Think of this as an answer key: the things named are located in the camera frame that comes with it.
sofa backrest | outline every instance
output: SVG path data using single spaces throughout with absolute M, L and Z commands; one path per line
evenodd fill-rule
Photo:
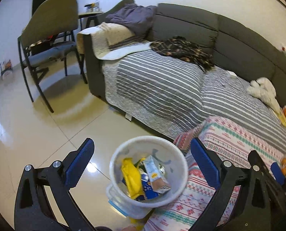
M 188 6 L 159 3 L 150 41 L 184 36 L 216 65 L 250 82 L 267 77 L 280 106 L 286 105 L 286 57 L 265 38 L 230 18 Z
M 199 8 L 159 3 L 148 39 L 163 41 L 177 35 L 211 54 L 218 35 L 218 16 Z

tile floor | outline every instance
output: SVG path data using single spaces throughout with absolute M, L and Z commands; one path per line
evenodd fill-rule
M 20 69 L 0 82 L 0 212 L 14 227 L 14 203 L 25 165 L 49 166 L 90 137 L 95 142 L 90 163 L 96 168 L 89 165 L 70 192 L 94 226 L 120 230 L 130 221 L 110 206 L 105 195 L 110 183 L 111 156 L 122 142 L 155 133 L 141 124 L 129 122 L 106 102 L 93 96 L 79 75 L 75 56 L 69 55 L 67 62 L 67 77 L 63 63 L 58 61 L 50 66 L 47 78 L 41 83 L 55 111 L 53 114 L 40 98 L 27 70 L 34 103 L 30 101 Z M 66 224 L 49 187 L 46 192 L 57 220 Z

purple cloth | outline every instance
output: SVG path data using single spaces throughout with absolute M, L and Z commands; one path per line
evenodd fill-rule
M 142 37 L 153 25 L 153 17 L 156 13 L 157 6 L 138 6 L 135 3 L 127 4 L 119 11 L 107 15 L 106 23 L 121 24 L 136 36 Z

blue gripper pad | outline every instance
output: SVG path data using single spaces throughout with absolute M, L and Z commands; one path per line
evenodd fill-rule
M 218 190 L 221 186 L 219 171 L 208 154 L 202 148 L 201 143 L 199 143 L 195 138 L 193 138 L 190 143 L 190 151 L 208 185 Z
M 276 181 L 281 185 L 283 186 L 284 185 L 284 182 L 285 182 L 285 176 L 284 174 L 282 173 L 279 165 L 274 162 L 273 164 L 271 164 L 270 166 L 270 170 L 272 171 L 274 177 L 276 178 Z
M 95 145 L 92 139 L 85 142 L 85 145 L 79 148 L 79 152 L 73 162 L 65 171 L 65 186 L 69 189 L 75 187 L 83 174 L 84 169 L 94 154 Z

metal bolt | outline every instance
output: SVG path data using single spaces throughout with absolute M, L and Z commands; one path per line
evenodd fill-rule
M 55 161 L 53 163 L 53 167 L 59 167 L 59 166 L 61 166 L 61 162 L 60 161 Z
M 226 167 L 230 167 L 230 166 L 232 166 L 232 163 L 229 161 L 224 161 L 223 165 Z
M 25 171 L 30 171 L 30 170 L 31 170 L 31 168 L 32 168 L 32 166 L 31 166 L 31 165 L 26 165 L 24 169 L 25 169 Z
M 254 166 L 253 166 L 253 169 L 254 169 L 255 171 L 259 171 L 259 166 L 258 166 L 258 165 L 254 165 Z

